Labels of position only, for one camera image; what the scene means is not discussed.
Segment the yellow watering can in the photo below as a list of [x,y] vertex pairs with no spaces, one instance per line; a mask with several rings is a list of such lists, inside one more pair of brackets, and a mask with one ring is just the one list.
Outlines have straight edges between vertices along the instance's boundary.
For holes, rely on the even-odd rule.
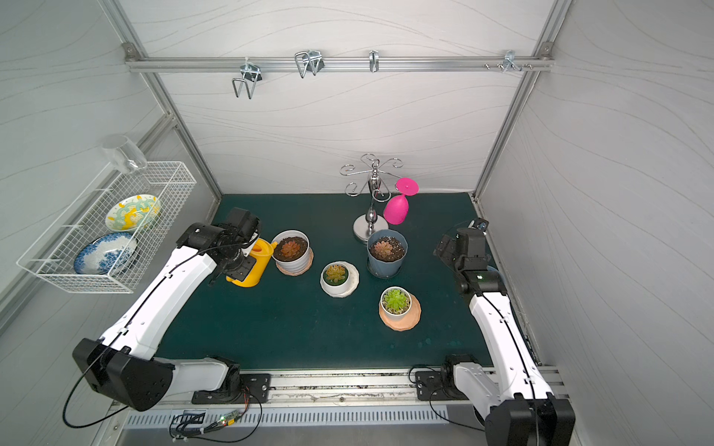
[[258,285],[273,258],[275,247],[277,247],[277,243],[268,243],[258,238],[247,257],[243,258],[241,266],[226,273],[226,281],[243,288],[252,288]]

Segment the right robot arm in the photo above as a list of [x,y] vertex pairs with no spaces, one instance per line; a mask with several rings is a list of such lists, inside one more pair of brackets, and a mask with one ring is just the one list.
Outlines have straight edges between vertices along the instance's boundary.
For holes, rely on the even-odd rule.
[[485,225],[459,228],[444,236],[435,256],[455,273],[457,289],[485,339],[498,379],[464,356],[446,367],[452,387],[483,419],[489,445],[568,445],[576,413],[557,397],[541,375],[511,307],[505,282],[489,268]]

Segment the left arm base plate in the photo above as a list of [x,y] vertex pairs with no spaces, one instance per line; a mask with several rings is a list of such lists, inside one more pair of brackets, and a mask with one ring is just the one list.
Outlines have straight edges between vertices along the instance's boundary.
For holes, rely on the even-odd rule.
[[194,405],[238,404],[245,397],[265,403],[271,389],[270,374],[241,374],[234,372],[226,377],[217,390],[196,391]]

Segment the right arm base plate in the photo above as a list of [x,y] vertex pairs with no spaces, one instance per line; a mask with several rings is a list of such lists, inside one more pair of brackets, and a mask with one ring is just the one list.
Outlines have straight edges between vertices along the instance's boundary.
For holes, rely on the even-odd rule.
[[444,383],[442,373],[433,370],[416,370],[410,374],[419,401],[466,401],[467,397],[453,386]]

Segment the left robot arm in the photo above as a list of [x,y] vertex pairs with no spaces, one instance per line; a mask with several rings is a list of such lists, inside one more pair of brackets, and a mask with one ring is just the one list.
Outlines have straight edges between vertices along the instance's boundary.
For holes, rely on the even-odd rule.
[[173,361],[156,353],[165,332],[204,281],[235,272],[246,275],[256,261],[250,251],[261,222],[234,208],[217,225],[193,224],[180,236],[167,263],[130,309],[97,339],[83,339],[73,358],[89,387],[144,412],[168,396],[193,392],[228,403],[242,392],[240,366],[222,358]]

